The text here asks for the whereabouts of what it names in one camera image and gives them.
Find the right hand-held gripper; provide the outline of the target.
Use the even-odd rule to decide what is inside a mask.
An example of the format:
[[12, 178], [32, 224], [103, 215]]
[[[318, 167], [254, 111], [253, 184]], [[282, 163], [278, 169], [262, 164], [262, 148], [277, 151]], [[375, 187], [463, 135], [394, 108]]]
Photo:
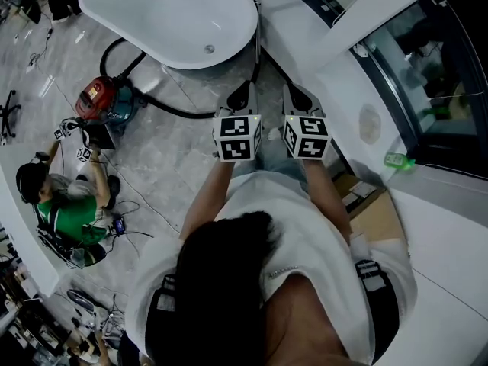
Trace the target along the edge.
[[287, 83], [283, 87], [283, 141], [294, 159], [324, 160], [331, 136], [324, 117], [303, 114], [323, 114], [322, 105], [312, 92], [301, 85]]

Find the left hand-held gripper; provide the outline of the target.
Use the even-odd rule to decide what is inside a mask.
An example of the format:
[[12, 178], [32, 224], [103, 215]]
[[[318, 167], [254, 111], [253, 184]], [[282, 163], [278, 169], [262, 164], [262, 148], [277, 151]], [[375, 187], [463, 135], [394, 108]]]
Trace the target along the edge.
[[[245, 80], [227, 98], [228, 108], [258, 110], [255, 83]], [[252, 161], [262, 141], [260, 114], [236, 115], [222, 110], [213, 119], [213, 140], [221, 162]]]

